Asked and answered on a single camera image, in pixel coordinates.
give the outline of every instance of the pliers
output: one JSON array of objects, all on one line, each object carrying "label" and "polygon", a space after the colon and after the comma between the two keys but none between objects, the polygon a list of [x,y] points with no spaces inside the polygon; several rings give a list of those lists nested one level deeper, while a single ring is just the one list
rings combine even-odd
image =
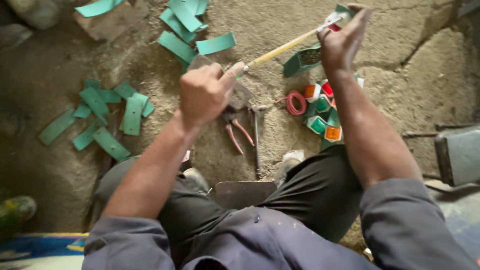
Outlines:
[{"label": "pliers", "polygon": [[242,127],[242,125],[240,125],[237,118],[235,117],[235,114],[236,114],[235,109],[232,106],[228,105],[227,108],[223,111],[222,117],[223,119],[225,119],[225,121],[227,121],[227,125],[225,126],[225,128],[228,131],[228,135],[230,136],[230,139],[232,140],[233,144],[235,145],[237,150],[240,152],[240,154],[243,155],[243,151],[241,150],[240,146],[237,143],[237,140],[235,140],[235,137],[233,136],[232,124],[242,131],[242,133],[245,135],[245,137],[247,137],[247,140],[250,142],[252,146],[255,146],[255,144],[253,143],[253,140],[250,137],[250,135],[248,135],[247,131]]}]

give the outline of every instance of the paintbrush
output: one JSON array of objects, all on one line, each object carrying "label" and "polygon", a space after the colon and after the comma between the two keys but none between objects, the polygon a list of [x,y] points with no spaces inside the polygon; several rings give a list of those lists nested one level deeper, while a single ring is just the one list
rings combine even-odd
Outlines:
[{"label": "paintbrush", "polygon": [[330,22],[328,22],[328,23],[326,23],[326,24],[324,24],[324,25],[321,25],[320,27],[315,28],[315,29],[313,29],[312,31],[310,31],[310,32],[308,32],[308,33],[306,33],[306,34],[303,34],[303,35],[301,35],[300,37],[298,37],[298,38],[296,38],[296,39],[294,39],[294,40],[292,40],[292,41],[290,41],[290,42],[288,42],[288,43],[285,43],[285,44],[283,44],[282,46],[280,46],[280,47],[278,47],[278,48],[276,48],[276,49],[274,49],[274,50],[272,50],[272,51],[270,51],[270,52],[268,52],[268,53],[260,56],[259,58],[255,59],[255,60],[249,62],[247,65],[245,65],[245,68],[243,69],[243,71],[248,71],[248,70],[250,70],[250,69],[252,69],[252,68],[255,68],[256,66],[259,66],[259,65],[265,63],[266,61],[272,59],[273,57],[279,55],[280,53],[282,53],[282,52],[284,52],[284,51],[292,48],[292,47],[295,46],[295,45],[300,44],[301,42],[305,41],[305,40],[306,40],[307,38],[309,38],[310,36],[313,36],[313,35],[315,35],[315,34],[317,34],[317,33],[322,32],[325,28],[327,28],[327,27],[329,27],[329,26],[331,26],[331,25],[339,22],[339,21],[342,20],[342,19],[343,19],[342,17],[339,17],[338,19],[335,19],[335,20],[333,20],[333,21],[330,21]]}]

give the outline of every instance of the cracked floor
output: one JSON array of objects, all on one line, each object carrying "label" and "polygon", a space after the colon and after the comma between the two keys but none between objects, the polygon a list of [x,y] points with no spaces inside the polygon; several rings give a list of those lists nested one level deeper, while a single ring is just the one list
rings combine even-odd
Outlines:
[{"label": "cracked floor", "polygon": [[[15,193],[32,195],[38,214],[26,230],[72,232],[81,219],[101,160],[101,150],[90,145],[74,150],[71,139],[92,121],[77,122],[52,145],[36,140],[55,117],[78,102],[84,78],[112,88],[128,80],[151,97],[154,113],[144,121],[140,137],[125,136],[124,145],[140,154],[152,142],[177,107],[180,64],[156,38],[165,29],[157,18],[166,0],[149,1],[150,14],[111,44],[92,41],[71,19],[72,6],[63,2],[61,24],[9,52],[0,53],[0,76],[5,98],[30,116],[27,129],[16,138],[0,141],[5,186]],[[470,122],[476,107],[480,74],[467,22],[452,22],[456,4],[450,0],[358,0],[372,6],[372,18],[355,67],[365,78],[365,91],[399,131],[433,131],[434,123]],[[249,61],[307,32],[323,21],[334,0],[211,0],[205,21],[212,38],[232,31],[238,45],[211,58],[223,65]],[[252,105],[271,105],[291,90],[323,79],[321,68],[293,78],[283,78],[282,63],[308,40],[279,55],[242,79],[253,97]],[[252,133],[247,114],[240,122]],[[320,151],[320,138],[302,126],[301,117],[277,104],[261,121],[260,155],[263,180],[271,180],[282,156],[304,149]],[[408,142],[425,173],[437,172],[430,139]],[[249,143],[240,139],[240,146]],[[222,120],[209,125],[192,152],[192,163],[211,185],[221,181],[254,181],[253,153],[238,155]],[[342,243],[363,246],[357,221]]]}]

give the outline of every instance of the gray sleeve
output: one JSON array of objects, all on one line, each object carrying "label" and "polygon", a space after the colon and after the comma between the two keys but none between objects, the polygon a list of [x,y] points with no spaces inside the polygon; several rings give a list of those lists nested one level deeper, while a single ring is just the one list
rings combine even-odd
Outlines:
[{"label": "gray sleeve", "polygon": [[174,270],[160,223],[143,218],[103,217],[85,243],[82,270]]},{"label": "gray sleeve", "polygon": [[361,200],[360,217],[365,241],[382,269],[480,269],[418,180],[388,179],[371,186]]}]

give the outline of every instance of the coiled red wire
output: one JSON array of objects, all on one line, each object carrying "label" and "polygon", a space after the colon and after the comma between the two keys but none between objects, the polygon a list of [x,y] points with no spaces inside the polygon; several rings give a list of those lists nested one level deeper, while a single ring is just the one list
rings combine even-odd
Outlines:
[{"label": "coiled red wire", "polygon": [[[300,108],[297,109],[293,105],[293,98],[298,99],[300,102]],[[305,97],[297,91],[291,91],[286,97],[279,98],[275,104],[279,103],[280,101],[286,99],[287,100],[287,110],[292,115],[301,115],[307,110],[307,101]]]}]

